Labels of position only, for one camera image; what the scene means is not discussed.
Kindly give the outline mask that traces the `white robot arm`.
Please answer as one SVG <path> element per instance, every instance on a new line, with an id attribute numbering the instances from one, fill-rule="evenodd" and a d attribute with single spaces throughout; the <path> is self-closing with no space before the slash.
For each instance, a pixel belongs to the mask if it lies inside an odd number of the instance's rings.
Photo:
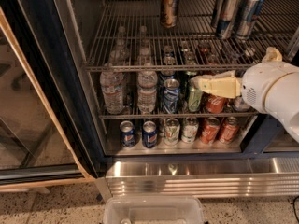
<path id="1" fill-rule="evenodd" d="M 246 104 L 277 119 L 299 142 L 299 68 L 282 61 L 281 53 L 268 47 L 262 61 L 242 78 L 235 71 L 192 79 L 201 91 L 224 98 L 241 96 Z"/>

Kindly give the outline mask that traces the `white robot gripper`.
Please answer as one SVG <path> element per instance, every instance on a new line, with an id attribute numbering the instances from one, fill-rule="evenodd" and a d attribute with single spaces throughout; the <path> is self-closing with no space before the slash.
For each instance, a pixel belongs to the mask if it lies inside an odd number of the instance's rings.
<path id="1" fill-rule="evenodd" d="M 192 84 L 201 91 L 233 99 L 242 94 L 245 103 L 265 113 L 264 100 L 267 92 L 280 78 L 299 71 L 297 66 L 282 62 L 282 54 L 275 47 L 268 47 L 262 63 L 249 68 L 242 79 L 235 71 L 217 75 L 202 75 L 192 78 Z"/>

